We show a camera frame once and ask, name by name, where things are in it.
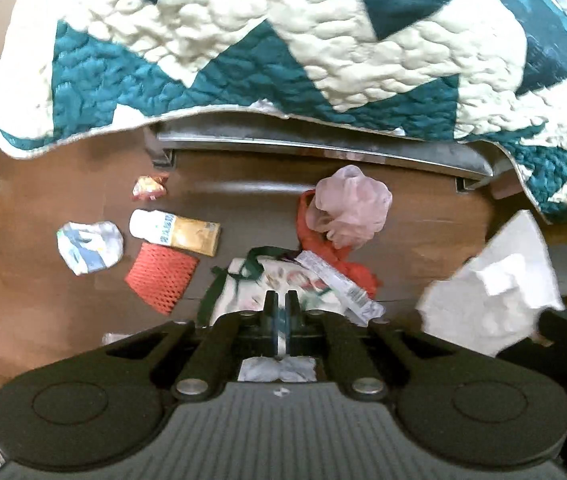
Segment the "white tissue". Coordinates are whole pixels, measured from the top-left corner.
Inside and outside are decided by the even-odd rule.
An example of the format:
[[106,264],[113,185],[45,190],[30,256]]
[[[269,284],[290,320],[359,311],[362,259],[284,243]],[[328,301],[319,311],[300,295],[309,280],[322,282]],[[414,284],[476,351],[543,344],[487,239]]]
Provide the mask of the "white tissue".
[[533,214],[518,211],[455,274],[417,304],[422,330],[485,356],[531,336],[541,311],[562,311],[555,270]]

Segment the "orange foam net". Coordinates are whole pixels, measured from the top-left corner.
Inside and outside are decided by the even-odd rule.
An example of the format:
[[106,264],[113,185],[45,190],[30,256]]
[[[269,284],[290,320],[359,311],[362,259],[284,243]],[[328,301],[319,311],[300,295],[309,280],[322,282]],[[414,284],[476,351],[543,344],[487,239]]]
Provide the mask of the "orange foam net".
[[170,315],[182,299],[199,259],[174,248],[142,243],[125,283],[149,307]]

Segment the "yogurt drink bottle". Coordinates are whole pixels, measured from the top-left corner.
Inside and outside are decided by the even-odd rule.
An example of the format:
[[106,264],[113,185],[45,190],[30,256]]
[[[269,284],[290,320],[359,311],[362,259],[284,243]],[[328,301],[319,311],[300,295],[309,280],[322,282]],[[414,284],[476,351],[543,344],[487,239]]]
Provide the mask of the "yogurt drink bottle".
[[189,250],[214,257],[221,226],[215,222],[178,217],[161,210],[135,209],[128,222],[131,236],[150,244]]

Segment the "metal bench frame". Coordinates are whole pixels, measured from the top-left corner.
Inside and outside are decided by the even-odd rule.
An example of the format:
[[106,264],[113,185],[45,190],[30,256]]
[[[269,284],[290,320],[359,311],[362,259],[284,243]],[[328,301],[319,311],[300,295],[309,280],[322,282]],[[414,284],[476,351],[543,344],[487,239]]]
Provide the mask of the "metal bench frame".
[[179,151],[237,151],[315,156],[355,164],[395,166],[455,177],[474,190],[497,176],[495,148],[327,126],[249,112],[214,112],[156,122],[144,128],[154,167],[174,168]]

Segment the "white blue wrapper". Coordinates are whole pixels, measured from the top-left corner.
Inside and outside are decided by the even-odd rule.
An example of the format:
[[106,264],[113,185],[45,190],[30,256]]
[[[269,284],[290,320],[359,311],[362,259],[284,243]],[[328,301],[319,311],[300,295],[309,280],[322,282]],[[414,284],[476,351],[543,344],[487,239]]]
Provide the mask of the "white blue wrapper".
[[112,268],[124,252],[124,238],[110,221],[68,222],[57,231],[58,252],[75,275]]

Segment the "red plastic bag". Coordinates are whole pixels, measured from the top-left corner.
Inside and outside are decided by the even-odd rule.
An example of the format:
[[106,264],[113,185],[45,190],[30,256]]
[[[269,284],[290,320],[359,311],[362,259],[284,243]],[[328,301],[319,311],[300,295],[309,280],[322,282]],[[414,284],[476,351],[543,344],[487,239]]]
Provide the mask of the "red plastic bag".
[[381,282],[378,280],[372,270],[368,269],[364,264],[357,262],[349,262],[349,254],[352,249],[349,247],[337,249],[330,240],[320,232],[313,231],[307,226],[306,213],[309,205],[314,198],[315,191],[308,190],[301,194],[299,205],[297,205],[297,219],[295,219],[295,228],[297,229],[297,238],[299,239],[301,248],[314,252],[318,257],[322,258],[334,267],[356,285],[364,289],[371,299],[377,296],[378,288]]

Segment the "orange brown snack wrapper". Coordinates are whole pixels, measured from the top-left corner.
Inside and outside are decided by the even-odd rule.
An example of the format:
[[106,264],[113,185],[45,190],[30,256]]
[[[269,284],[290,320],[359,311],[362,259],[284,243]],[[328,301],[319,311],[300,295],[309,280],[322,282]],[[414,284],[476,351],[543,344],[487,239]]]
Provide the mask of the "orange brown snack wrapper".
[[147,174],[140,176],[132,188],[132,200],[152,202],[168,194],[165,184],[169,180],[168,174]]

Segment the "pink plastic bag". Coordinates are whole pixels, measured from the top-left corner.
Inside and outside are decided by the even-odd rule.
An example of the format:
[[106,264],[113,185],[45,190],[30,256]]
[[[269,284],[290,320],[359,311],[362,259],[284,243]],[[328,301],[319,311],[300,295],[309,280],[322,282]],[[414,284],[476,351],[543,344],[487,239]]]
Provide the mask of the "pink plastic bag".
[[387,185],[347,165],[316,184],[304,220],[335,249],[356,249],[383,229],[392,200]]

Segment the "white floral wrapper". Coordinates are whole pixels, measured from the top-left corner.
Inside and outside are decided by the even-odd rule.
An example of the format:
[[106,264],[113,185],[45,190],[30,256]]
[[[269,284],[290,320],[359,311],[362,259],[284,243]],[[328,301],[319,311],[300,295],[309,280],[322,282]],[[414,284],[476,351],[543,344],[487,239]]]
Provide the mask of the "white floral wrapper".
[[263,310],[267,292],[277,295],[278,307],[285,305],[288,292],[295,292],[303,311],[338,313],[359,326],[385,313],[363,286],[309,250],[294,255],[279,247],[256,247],[212,273],[214,280],[199,304],[201,327],[228,313]]

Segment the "teal zigzag quilt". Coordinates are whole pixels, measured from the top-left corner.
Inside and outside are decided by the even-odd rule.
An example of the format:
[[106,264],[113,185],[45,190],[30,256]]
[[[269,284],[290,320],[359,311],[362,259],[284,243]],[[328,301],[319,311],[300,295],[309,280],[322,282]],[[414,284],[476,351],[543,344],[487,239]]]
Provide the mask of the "teal zigzag quilt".
[[212,110],[487,141],[567,218],[567,14],[555,0],[17,0],[0,56],[15,158]]

